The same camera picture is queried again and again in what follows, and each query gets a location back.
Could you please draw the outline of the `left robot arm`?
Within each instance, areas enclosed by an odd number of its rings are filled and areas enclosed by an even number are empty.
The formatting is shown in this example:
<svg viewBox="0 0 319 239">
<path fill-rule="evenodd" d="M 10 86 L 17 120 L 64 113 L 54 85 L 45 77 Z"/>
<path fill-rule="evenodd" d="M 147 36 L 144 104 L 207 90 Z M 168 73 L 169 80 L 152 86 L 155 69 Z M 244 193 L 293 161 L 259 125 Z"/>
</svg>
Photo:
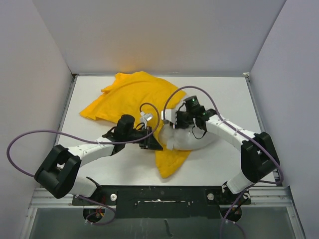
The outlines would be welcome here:
<svg viewBox="0 0 319 239">
<path fill-rule="evenodd" d="M 35 180 L 57 199 L 67 194 L 81 195 L 89 204 L 97 204 L 102 197 L 97 189 L 99 184 L 91 177 L 79 176 L 80 167 L 119 153 L 127 143 L 137 143 L 141 149 L 163 149 L 151 134 L 150 126 L 136 129 L 134 123 L 133 116 L 123 115 L 117 125 L 98 138 L 96 143 L 69 148 L 60 144 L 54 146 L 36 171 Z"/>
</svg>

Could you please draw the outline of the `white pillow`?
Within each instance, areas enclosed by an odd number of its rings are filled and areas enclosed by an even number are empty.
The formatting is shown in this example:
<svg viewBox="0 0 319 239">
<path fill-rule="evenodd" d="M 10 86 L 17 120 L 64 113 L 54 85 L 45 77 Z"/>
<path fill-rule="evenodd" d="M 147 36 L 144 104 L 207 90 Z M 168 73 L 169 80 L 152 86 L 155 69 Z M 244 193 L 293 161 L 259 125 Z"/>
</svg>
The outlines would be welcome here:
<svg viewBox="0 0 319 239">
<path fill-rule="evenodd" d="M 189 95 L 183 97 L 177 105 L 173 108 L 174 110 L 186 111 L 186 107 L 183 105 L 184 100 Z M 204 136 L 204 131 L 195 127 L 194 125 L 186 129 L 176 129 L 172 126 L 172 123 L 165 122 L 163 127 L 159 131 L 159 142 L 164 145 L 165 149 L 168 150 L 198 150 L 202 149 L 210 144 L 214 144 L 219 140 L 219 136 L 207 132 Z"/>
</svg>

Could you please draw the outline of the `yellow printed pillowcase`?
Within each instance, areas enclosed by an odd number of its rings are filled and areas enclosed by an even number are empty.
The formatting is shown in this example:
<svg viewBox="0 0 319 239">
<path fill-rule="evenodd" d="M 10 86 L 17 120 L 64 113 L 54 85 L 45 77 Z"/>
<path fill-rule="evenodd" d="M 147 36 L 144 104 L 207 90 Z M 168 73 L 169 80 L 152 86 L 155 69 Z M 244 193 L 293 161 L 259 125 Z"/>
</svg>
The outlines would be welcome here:
<svg viewBox="0 0 319 239">
<path fill-rule="evenodd" d="M 186 97 L 186 92 L 175 91 L 174 84 L 140 71 L 117 73 L 113 84 L 103 88 L 101 95 L 79 114 L 91 120 L 117 123 L 122 115 L 140 118 L 139 109 L 154 116 L 163 109 L 174 109 Z"/>
</svg>

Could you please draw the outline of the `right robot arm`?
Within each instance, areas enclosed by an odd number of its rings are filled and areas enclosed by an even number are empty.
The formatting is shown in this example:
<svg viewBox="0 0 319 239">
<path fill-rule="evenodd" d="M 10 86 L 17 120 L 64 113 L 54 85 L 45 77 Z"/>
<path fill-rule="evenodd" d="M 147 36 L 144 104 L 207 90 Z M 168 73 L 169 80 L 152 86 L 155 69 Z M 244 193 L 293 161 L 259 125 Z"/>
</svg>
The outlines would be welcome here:
<svg viewBox="0 0 319 239">
<path fill-rule="evenodd" d="M 183 106 L 185 111 L 172 111 L 170 121 L 176 129 L 196 127 L 202 130 L 203 134 L 212 133 L 219 136 L 240 152 L 241 169 L 223 186 L 222 198 L 226 203 L 234 203 L 242 191 L 280 168 L 273 141 L 266 132 L 255 133 L 239 127 L 223 118 L 217 110 L 205 109 L 197 96 L 186 98 Z"/>
</svg>

